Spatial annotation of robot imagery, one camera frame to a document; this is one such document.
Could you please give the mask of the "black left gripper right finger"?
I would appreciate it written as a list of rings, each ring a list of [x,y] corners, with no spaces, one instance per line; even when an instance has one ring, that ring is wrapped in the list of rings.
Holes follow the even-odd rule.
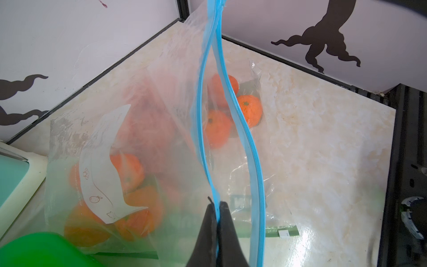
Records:
[[[229,206],[220,202],[218,267],[249,267],[242,252]]]

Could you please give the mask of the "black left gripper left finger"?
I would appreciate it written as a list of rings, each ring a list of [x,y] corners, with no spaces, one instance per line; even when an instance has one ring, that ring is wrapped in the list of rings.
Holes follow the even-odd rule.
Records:
[[[187,267],[215,267],[217,264],[218,223],[213,201],[206,208],[201,228]]]

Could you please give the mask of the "clear blue-zip bag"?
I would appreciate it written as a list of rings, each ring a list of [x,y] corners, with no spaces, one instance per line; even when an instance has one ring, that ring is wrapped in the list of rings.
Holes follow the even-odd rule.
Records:
[[[51,121],[45,218],[83,253],[194,257],[203,215],[213,263],[265,264],[266,240],[298,234],[278,179],[272,110],[254,61],[227,62],[225,1],[203,1],[161,53]]]

